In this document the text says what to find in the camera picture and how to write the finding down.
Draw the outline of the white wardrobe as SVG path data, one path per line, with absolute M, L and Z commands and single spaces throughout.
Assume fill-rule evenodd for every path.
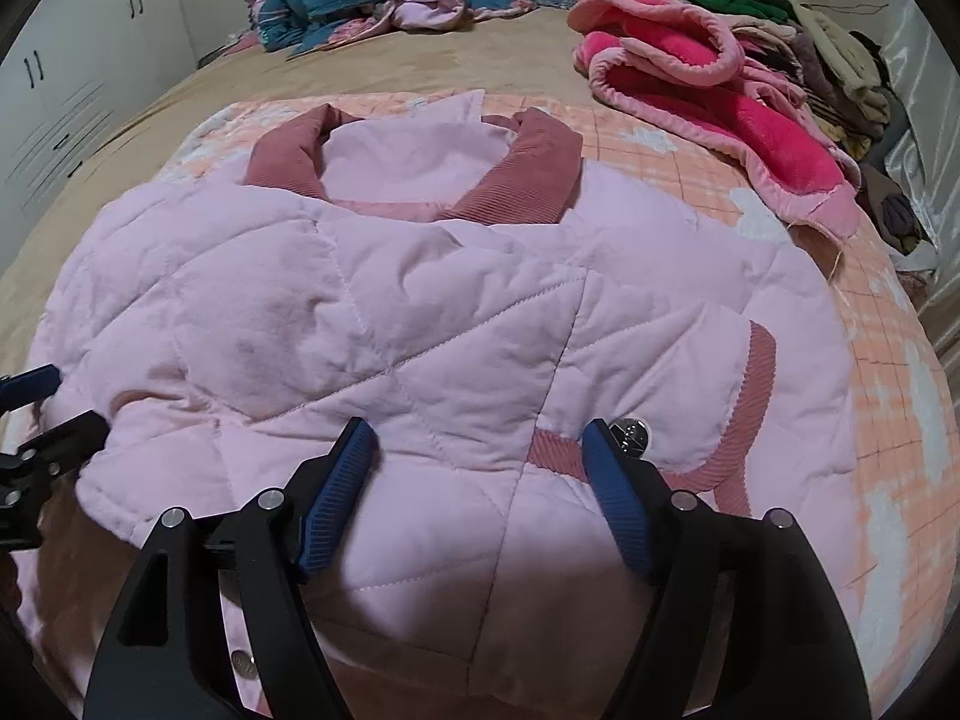
M 181 0 L 39 0 L 2 62 L 2 265 L 91 154 L 195 70 Z

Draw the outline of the hot pink fleece garment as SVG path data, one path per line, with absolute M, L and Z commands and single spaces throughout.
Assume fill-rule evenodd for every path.
M 859 167 L 726 20 L 685 0 L 576 0 L 568 26 L 597 101 L 737 161 L 781 221 L 854 236 Z

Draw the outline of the orange plaid blanket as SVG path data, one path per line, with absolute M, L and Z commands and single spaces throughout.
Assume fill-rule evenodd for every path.
M 583 153 L 672 193 L 747 238 L 775 218 L 736 166 L 595 104 L 489 94 L 483 109 L 538 107 L 584 138 Z M 958 427 L 942 371 L 882 241 L 864 221 L 830 280 L 853 351 L 856 640 L 877 710 L 905 694 L 949 622 L 958 566 Z

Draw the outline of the cream satin curtain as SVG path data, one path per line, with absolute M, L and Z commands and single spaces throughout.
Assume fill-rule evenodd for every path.
M 939 255 L 919 315 L 946 361 L 958 355 L 958 70 L 914 0 L 890 0 L 882 55 L 910 121 L 887 166 L 907 183 Z

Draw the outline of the bag of clothes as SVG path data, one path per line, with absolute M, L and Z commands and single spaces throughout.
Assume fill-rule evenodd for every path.
M 882 241 L 890 247 L 896 270 L 919 273 L 937 268 L 937 250 L 919 224 L 910 199 L 889 176 L 862 163 L 857 203 L 871 218 Z

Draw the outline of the pink quilted jacket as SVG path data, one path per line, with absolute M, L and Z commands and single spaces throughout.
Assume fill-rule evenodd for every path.
M 109 422 L 18 562 L 72 709 L 161 514 L 232 511 L 363 418 L 373 472 L 306 589 L 364 718 L 594 718 L 649 608 L 579 458 L 594 419 L 718 511 L 799 518 L 846 613 L 853 370 L 827 280 L 478 94 L 318 107 L 192 181 L 99 211 L 29 357 L 41 415 Z

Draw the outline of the pile of folded clothes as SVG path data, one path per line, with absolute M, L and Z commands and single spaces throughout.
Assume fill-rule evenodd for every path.
M 799 86 L 828 140 L 858 163 L 884 167 L 908 130 L 880 46 L 811 0 L 690 0 L 722 16 L 761 65 Z

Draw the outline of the tan bedspread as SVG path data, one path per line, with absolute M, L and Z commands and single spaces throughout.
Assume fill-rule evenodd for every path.
M 592 103 L 573 68 L 578 36 L 556 8 L 464 31 L 386 32 L 290 59 L 260 47 L 215 60 L 107 138 L 34 226 L 2 275 L 2 369 L 20 371 L 53 280 L 99 208 L 148 181 L 197 125 L 238 101 L 324 94 L 491 93 Z

